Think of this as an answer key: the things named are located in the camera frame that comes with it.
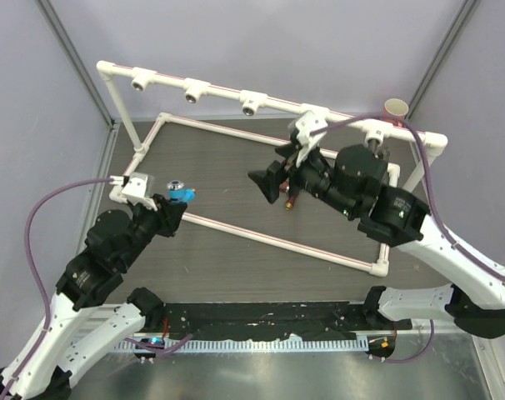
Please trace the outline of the blue plastic faucet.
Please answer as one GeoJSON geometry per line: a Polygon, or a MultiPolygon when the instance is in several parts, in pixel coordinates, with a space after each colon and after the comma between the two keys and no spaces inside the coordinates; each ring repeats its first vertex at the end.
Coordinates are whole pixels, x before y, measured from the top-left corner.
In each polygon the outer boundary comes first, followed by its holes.
{"type": "Polygon", "coordinates": [[[196,197],[196,191],[179,180],[172,180],[167,184],[167,195],[171,202],[190,203],[196,197]]]}

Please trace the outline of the white PVC pipe frame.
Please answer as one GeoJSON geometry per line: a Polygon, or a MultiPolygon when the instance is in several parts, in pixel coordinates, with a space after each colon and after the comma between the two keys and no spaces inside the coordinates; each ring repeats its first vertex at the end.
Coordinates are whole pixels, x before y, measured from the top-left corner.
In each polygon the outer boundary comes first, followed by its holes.
{"type": "MultiPolygon", "coordinates": [[[[154,139],[166,123],[176,123],[189,128],[198,128],[212,133],[220,133],[230,137],[241,138],[271,146],[282,145],[287,141],[161,112],[158,114],[152,128],[147,133],[147,136],[141,142],[138,133],[133,126],[133,122],[122,96],[113,81],[116,76],[131,79],[132,87],[138,92],[145,91],[148,85],[152,84],[161,84],[173,88],[180,88],[184,91],[187,101],[191,104],[198,102],[201,96],[214,96],[237,101],[244,108],[247,108],[246,106],[252,106],[252,111],[245,115],[255,115],[254,113],[256,113],[259,108],[270,108],[296,115],[312,111],[318,116],[326,118],[328,122],[341,122],[348,120],[351,117],[347,114],[330,111],[326,107],[282,100],[280,98],[271,97],[266,93],[222,87],[190,77],[174,77],[142,67],[126,67],[117,65],[113,62],[99,61],[97,62],[96,68],[102,80],[106,84],[107,90],[110,93],[112,101],[133,145],[134,154],[132,156],[132,161],[128,164],[123,175],[131,175],[131,173],[134,173],[137,170],[139,165],[143,162],[143,159],[147,156],[154,139]]],[[[395,138],[405,142],[414,142],[413,136],[408,130],[401,127],[394,127],[390,122],[383,120],[371,119],[367,121],[354,122],[353,126],[361,130],[362,133],[366,135],[366,141],[368,139],[395,138]]],[[[422,139],[427,155],[429,156],[429,164],[432,165],[433,161],[442,154],[443,150],[447,146],[448,139],[443,134],[433,132],[420,132],[419,136],[422,139]]],[[[418,183],[423,179],[423,174],[423,165],[419,162],[404,184],[404,188],[409,191],[413,191],[418,183]]],[[[390,248],[386,244],[379,245],[378,256],[375,262],[365,262],[340,254],[323,251],[318,248],[289,242],[282,238],[268,236],[267,234],[254,232],[243,227],[236,227],[224,222],[215,221],[207,217],[201,217],[187,212],[183,214],[182,220],[184,222],[194,223],[205,228],[229,233],[234,236],[246,238],[276,248],[285,249],[294,253],[301,253],[309,257],[318,258],[347,268],[364,271],[365,273],[375,277],[383,278],[388,275],[390,248]]]]}

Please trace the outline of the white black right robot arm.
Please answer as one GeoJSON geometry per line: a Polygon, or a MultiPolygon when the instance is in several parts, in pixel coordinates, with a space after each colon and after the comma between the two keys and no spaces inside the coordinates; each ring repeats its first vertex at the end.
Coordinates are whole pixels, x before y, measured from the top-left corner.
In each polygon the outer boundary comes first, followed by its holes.
{"type": "Polygon", "coordinates": [[[505,267],[479,252],[467,255],[461,241],[441,232],[425,202],[386,184],[386,161],[363,145],[342,148],[333,163],[317,149],[298,162],[292,144],[276,152],[285,160],[247,174],[269,203],[278,200],[280,186],[288,181],[290,188],[356,220],[368,238],[417,258],[448,280],[426,289],[372,287],[362,308],[367,326],[427,319],[452,322],[480,338],[505,335],[505,267]]]}

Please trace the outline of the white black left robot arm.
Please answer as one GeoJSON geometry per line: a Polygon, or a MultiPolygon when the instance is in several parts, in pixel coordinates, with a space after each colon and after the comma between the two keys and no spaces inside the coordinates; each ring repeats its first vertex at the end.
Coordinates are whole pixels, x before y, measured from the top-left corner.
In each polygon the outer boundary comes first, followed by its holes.
{"type": "Polygon", "coordinates": [[[178,230],[188,205],[157,194],[152,200],[154,209],[137,204],[130,212],[112,210],[97,218],[86,247],[58,280],[42,325],[19,355],[0,368],[0,398],[66,399],[112,347],[141,329],[152,333],[162,326],[162,300],[139,287],[106,322],[73,341],[154,237],[170,238],[178,230]]]}

